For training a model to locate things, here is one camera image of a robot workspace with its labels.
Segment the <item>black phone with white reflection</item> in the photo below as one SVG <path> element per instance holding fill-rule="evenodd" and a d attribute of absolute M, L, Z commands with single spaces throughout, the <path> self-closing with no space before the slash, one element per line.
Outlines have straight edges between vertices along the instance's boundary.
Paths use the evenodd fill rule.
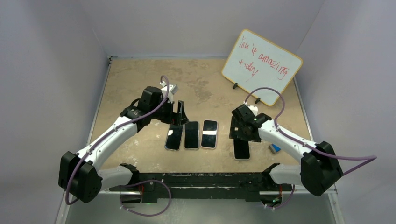
<path fill-rule="evenodd" d="M 184 148 L 199 149 L 199 123 L 197 121 L 190 121 L 184 125 Z"/>

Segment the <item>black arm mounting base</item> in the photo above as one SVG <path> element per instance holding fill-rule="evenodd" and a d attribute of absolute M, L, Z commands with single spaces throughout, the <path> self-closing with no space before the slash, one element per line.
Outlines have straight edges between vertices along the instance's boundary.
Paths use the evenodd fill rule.
<path fill-rule="evenodd" d="M 280 192 L 290 184 L 276 184 L 269 172 L 242 173 L 138 173 L 126 186 L 110 191 L 142 193 L 143 203 L 158 199 L 240 199 L 263 204 L 280 203 Z"/>

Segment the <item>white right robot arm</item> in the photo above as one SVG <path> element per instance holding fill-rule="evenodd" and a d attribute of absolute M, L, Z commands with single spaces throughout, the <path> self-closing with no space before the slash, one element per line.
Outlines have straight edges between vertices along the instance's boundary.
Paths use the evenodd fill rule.
<path fill-rule="evenodd" d="M 273 190 L 280 184 L 300 185 L 312 195 L 321 196 L 343 176 L 331 144 L 304 139 L 276 125 L 270 116 L 258 113 L 256 106 L 240 105 L 232 111 L 229 137 L 272 143 L 299 163 L 274 163 L 265 169 L 262 183 L 266 189 Z"/>

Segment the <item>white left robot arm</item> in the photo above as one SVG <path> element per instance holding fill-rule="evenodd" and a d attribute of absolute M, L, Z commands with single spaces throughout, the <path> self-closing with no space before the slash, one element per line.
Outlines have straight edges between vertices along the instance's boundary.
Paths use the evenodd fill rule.
<path fill-rule="evenodd" d="M 67 205 L 73 195 L 76 200 L 88 203 L 106 187 L 122 185 L 133 191 L 139 186 L 139 172 L 132 165 L 119 165 L 116 169 L 101 170 L 104 162 L 126 140 L 136 135 L 142 128 L 156 119 L 165 124 L 184 125 L 188 118 L 183 101 L 178 102 L 177 112 L 173 111 L 173 96 L 177 85 L 161 83 L 162 88 L 146 87 L 140 98 L 126 107 L 116 121 L 95 141 L 76 153 L 66 152 L 60 161 L 58 185 L 65 190 Z"/>

